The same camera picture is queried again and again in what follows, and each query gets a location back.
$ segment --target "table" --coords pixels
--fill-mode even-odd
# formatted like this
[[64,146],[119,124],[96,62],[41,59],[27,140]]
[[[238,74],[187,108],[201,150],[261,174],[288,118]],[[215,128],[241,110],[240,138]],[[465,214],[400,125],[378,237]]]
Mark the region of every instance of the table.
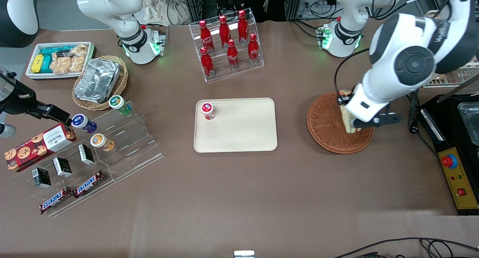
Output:
[[[378,25],[368,22],[360,49]],[[40,216],[39,202],[29,198],[24,183],[0,169],[1,255],[226,258],[253,249],[258,258],[313,258],[404,236],[477,246],[479,219],[455,215],[438,161],[409,134],[405,121],[378,128],[357,154],[332,154],[316,144],[306,112],[320,94],[333,91],[342,59],[318,51],[316,41],[293,24],[269,21],[258,28],[265,67],[208,84],[187,27],[171,28],[164,57],[144,66],[127,59],[111,30],[41,31],[36,43],[91,41],[97,56],[123,57],[130,73],[123,95],[145,113],[165,157],[56,218]],[[349,60],[339,74],[340,88],[351,88],[369,68],[366,53]],[[102,114],[75,105],[74,80],[22,81],[39,100],[72,115]],[[421,93],[424,100],[435,94]],[[275,151],[195,152],[198,100],[252,97],[275,101]],[[407,118],[407,106],[403,98],[391,109]],[[1,141],[3,151],[54,124],[26,115],[7,116],[6,122],[18,133]],[[421,253],[417,242],[373,250]]]

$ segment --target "red bottle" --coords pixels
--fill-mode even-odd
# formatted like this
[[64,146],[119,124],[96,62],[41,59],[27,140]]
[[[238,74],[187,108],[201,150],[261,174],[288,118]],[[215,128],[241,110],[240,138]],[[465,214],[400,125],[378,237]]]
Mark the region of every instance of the red bottle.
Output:
[[203,42],[203,47],[208,50],[208,53],[214,52],[213,38],[204,20],[200,20],[200,37]]
[[201,65],[203,65],[203,69],[205,70],[205,75],[207,77],[214,77],[216,74],[214,72],[213,67],[213,60],[211,60],[211,56],[208,55],[208,50],[206,48],[201,48]]
[[258,45],[258,41],[256,41],[256,34],[251,33],[250,44],[248,45],[248,55],[250,56],[248,61],[251,65],[256,65],[260,62],[260,57],[258,55],[259,50],[260,46]]
[[240,67],[240,62],[238,61],[238,50],[235,48],[235,41],[230,39],[228,41],[228,55],[229,68],[231,70],[236,70]]
[[242,45],[246,45],[249,41],[249,29],[248,29],[248,21],[246,21],[246,12],[245,10],[240,10],[238,12],[239,21],[238,21],[238,39],[239,43]]
[[219,36],[221,38],[221,46],[223,49],[228,49],[228,41],[231,39],[231,31],[228,24],[226,24],[226,17],[219,17]]

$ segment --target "small jar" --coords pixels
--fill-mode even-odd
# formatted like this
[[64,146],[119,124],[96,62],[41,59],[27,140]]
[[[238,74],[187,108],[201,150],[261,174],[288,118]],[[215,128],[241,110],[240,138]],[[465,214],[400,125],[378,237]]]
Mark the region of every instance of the small jar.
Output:
[[82,129],[87,133],[93,133],[96,131],[96,123],[89,120],[89,118],[82,113],[78,113],[73,116],[71,125],[75,128]]
[[205,118],[207,120],[211,120],[215,116],[214,108],[211,103],[203,103],[201,105],[201,112],[203,113],[203,115],[205,115]]
[[131,106],[119,95],[113,95],[108,103],[111,108],[118,110],[123,116],[126,116],[131,112]]
[[102,149],[105,152],[112,151],[115,147],[115,142],[109,140],[105,135],[97,133],[90,139],[90,144],[96,148]]

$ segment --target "foil container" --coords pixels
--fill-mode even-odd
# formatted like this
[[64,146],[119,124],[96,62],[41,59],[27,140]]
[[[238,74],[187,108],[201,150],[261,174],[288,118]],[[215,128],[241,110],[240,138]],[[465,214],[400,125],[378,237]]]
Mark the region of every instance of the foil container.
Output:
[[120,76],[120,68],[118,63],[110,60],[98,58],[90,60],[82,79],[75,87],[75,96],[80,100],[94,103],[107,102]]

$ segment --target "round wicker basket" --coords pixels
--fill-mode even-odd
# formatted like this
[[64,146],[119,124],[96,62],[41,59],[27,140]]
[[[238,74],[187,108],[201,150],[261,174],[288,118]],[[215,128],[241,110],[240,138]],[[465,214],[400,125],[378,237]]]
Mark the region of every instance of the round wicker basket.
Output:
[[[121,92],[125,89],[126,87],[126,81],[128,80],[128,70],[126,68],[125,62],[119,57],[116,56],[111,56],[111,55],[105,55],[98,57],[99,59],[102,60],[111,60],[120,65],[120,76],[118,77],[118,80],[115,83],[115,86],[113,87],[112,94],[111,95],[120,95]],[[105,110],[109,108],[110,106],[108,105],[108,102],[105,103],[94,103],[92,101],[83,101],[77,98],[75,96],[75,87],[78,85],[80,80],[83,77],[83,73],[80,74],[78,77],[77,81],[75,81],[75,85],[73,85],[73,91],[72,91],[72,96],[73,96],[73,101],[78,104],[78,106],[88,109],[88,110],[93,110],[93,111],[100,111],[100,110]]]
[[359,152],[373,138],[373,127],[363,128],[356,133],[346,132],[335,92],[318,97],[309,107],[306,121],[314,140],[337,154]]

